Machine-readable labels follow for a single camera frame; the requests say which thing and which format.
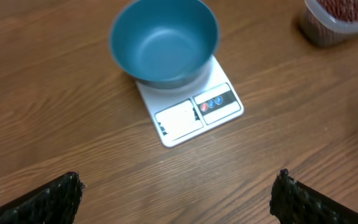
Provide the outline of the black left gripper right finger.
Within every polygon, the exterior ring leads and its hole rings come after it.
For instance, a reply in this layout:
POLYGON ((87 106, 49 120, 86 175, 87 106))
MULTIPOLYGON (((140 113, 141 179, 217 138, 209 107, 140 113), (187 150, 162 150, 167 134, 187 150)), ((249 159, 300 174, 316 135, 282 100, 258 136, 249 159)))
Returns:
POLYGON ((277 175, 269 201, 270 214, 281 224, 358 224, 358 213, 289 176, 277 175))

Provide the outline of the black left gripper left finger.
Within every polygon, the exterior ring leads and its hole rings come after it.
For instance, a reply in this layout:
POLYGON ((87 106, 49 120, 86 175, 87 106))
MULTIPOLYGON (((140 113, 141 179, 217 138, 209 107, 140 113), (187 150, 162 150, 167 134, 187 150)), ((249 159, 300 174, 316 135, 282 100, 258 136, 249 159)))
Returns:
POLYGON ((0 224, 72 224, 84 183, 67 172, 0 207, 0 224))

